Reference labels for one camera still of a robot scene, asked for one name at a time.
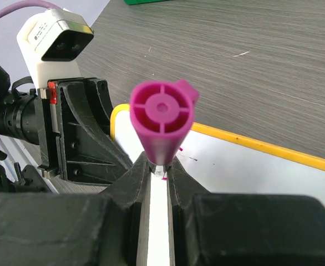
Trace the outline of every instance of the magenta marker cap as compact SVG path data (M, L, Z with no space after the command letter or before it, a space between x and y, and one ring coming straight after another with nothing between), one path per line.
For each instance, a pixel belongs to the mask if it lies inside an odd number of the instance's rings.
M193 125L198 98L198 91L186 80L146 81L135 87L130 120L150 162L172 162Z

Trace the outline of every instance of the camera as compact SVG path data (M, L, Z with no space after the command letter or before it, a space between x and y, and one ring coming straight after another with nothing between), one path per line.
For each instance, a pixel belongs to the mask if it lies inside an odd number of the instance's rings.
M84 18L62 9L47 9L28 34L28 42L42 61L74 60L94 38Z

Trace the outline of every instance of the green object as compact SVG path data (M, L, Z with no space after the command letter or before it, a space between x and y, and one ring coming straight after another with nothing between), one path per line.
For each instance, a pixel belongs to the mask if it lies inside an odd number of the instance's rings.
M130 6L133 4L146 4L146 3L154 3L154 2L162 2L168 0L124 0L124 2Z

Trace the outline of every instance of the white scratch on table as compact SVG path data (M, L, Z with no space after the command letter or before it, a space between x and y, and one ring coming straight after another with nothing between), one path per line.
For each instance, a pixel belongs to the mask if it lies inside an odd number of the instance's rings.
M238 54L238 55L234 55L233 57L239 57L240 55L244 55L244 54L248 54L250 51L247 51L245 53L241 53L241 54Z

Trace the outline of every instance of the cable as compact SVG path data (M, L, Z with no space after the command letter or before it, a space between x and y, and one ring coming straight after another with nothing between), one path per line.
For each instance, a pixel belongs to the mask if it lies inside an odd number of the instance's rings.
M44 8L59 8L55 4L51 4L49 2L43 0L25 0L20 1L14 4L5 7L4 9L0 10L0 18L16 11L24 7L44 7Z

